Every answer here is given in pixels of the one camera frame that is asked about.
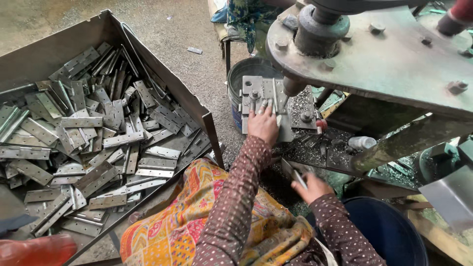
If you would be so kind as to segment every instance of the bucket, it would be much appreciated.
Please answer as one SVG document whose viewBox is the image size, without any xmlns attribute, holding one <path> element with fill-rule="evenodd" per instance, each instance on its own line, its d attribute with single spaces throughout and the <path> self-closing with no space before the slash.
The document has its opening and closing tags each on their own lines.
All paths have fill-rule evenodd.
<svg viewBox="0 0 473 266">
<path fill-rule="evenodd" d="M 420 234 L 400 211 L 370 197 L 344 202 L 350 220 L 389 266 L 428 266 Z"/>
<path fill-rule="evenodd" d="M 284 77 L 281 72 L 271 66 L 271 61 L 258 57 L 244 59 L 230 69 L 227 76 L 227 93 L 230 99 L 233 123 L 240 132 L 242 120 L 238 105 L 241 104 L 240 90 L 243 87 L 243 76 L 262 76 L 270 79 L 282 79 Z"/>
</svg>

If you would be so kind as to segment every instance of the orange patterned cloth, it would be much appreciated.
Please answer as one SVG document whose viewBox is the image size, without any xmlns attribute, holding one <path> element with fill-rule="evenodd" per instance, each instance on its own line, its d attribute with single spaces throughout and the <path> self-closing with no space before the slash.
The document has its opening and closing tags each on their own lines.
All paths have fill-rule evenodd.
<svg viewBox="0 0 473 266">
<path fill-rule="evenodd" d="M 163 211 L 130 226 L 120 256 L 126 266 L 190 265 L 195 243 L 228 173 L 208 159 L 195 160 L 183 175 L 184 187 Z M 294 217 L 262 188 L 252 211 L 251 230 L 240 265 L 283 265 L 308 246 L 312 227 Z"/>
</svg>

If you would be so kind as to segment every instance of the brown polka dot shirt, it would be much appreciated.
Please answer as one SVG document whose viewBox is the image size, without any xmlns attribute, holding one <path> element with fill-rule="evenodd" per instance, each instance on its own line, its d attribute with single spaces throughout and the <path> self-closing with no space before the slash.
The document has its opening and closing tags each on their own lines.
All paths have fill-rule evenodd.
<svg viewBox="0 0 473 266">
<path fill-rule="evenodd" d="M 260 138 L 248 136 L 196 244 L 194 266 L 238 265 L 250 232 L 259 175 L 270 161 L 271 147 Z M 385 266 L 384 260 L 350 222 L 346 209 L 334 194 L 318 198 L 310 208 L 329 250 L 342 265 Z M 311 241 L 287 265 L 322 265 L 325 258 L 318 258 L 321 252 L 316 245 Z"/>
</svg>

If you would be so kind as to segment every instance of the plastic bottle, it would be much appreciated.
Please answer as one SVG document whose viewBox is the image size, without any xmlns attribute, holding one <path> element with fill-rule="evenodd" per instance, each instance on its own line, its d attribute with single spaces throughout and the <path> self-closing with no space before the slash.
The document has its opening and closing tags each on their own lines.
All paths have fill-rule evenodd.
<svg viewBox="0 0 473 266">
<path fill-rule="evenodd" d="M 0 265 L 60 266 L 76 251 L 76 243 L 67 234 L 25 241 L 0 240 Z"/>
<path fill-rule="evenodd" d="M 376 145 L 376 140 L 370 137 L 352 137 L 348 140 L 348 146 L 356 149 L 365 151 Z"/>
</svg>

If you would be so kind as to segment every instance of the plastic container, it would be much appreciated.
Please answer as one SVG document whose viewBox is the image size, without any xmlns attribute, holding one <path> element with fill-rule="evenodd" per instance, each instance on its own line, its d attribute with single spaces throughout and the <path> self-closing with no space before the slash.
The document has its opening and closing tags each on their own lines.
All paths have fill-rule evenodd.
<svg viewBox="0 0 473 266">
<path fill-rule="evenodd" d="M 243 87 L 243 76 L 262 76 L 263 78 L 282 79 L 284 76 L 271 66 L 271 61 L 252 57 L 236 63 L 228 72 L 228 98 L 232 110 L 233 123 L 241 132 L 242 121 L 238 105 L 241 104 L 240 90 Z"/>
<path fill-rule="evenodd" d="M 428 266 L 424 242 L 414 225 L 384 201 L 355 197 L 344 202 L 350 220 L 389 266 Z"/>
<path fill-rule="evenodd" d="M 375 145 L 376 140 L 371 137 L 352 137 L 348 140 L 348 146 L 356 150 L 366 151 Z"/>
<path fill-rule="evenodd" d="M 60 266 L 77 251 L 70 235 L 52 235 L 32 240 L 0 240 L 0 265 Z"/>
</svg>

